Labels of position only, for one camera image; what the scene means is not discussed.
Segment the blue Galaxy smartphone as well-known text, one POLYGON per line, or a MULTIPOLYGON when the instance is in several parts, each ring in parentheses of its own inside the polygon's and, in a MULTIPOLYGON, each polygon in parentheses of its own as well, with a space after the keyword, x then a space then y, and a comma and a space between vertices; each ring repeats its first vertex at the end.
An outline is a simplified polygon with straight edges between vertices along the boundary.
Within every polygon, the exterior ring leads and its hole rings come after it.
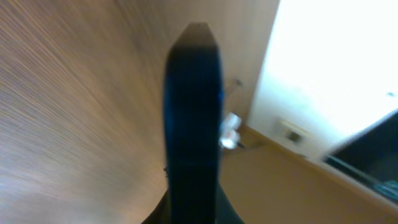
POLYGON ((173 44, 164 77, 164 136, 171 223, 214 223, 223 79, 220 51, 205 22, 173 44))

